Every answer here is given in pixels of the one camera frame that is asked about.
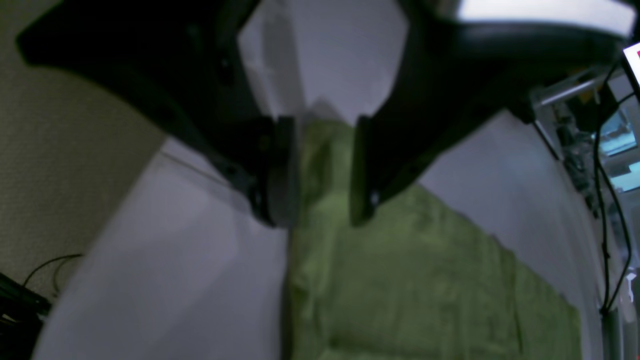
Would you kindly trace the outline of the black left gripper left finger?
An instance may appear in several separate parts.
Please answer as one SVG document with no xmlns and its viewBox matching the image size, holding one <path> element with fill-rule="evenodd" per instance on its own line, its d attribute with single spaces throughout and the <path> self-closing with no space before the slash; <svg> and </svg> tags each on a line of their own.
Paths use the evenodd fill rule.
<svg viewBox="0 0 640 360">
<path fill-rule="evenodd" d="M 28 25 L 26 63 L 100 85 L 203 155 L 269 227 L 292 228 L 295 119 L 262 114 L 237 36 L 257 0 L 64 0 Z"/>
</svg>

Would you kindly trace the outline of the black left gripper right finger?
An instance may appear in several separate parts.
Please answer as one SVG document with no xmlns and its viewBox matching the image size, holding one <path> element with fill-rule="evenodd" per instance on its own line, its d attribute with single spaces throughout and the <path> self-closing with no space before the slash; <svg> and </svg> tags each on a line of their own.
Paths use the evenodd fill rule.
<svg viewBox="0 0 640 360">
<path fill-rule="evenodd" d="M 636 24 L 623 0 L 401 0 L 408 29 L 388 98 L 354 133 L 350 222 L 363 226 L 441 153 L 532 89 L 612 64 Z"/>
</svg>

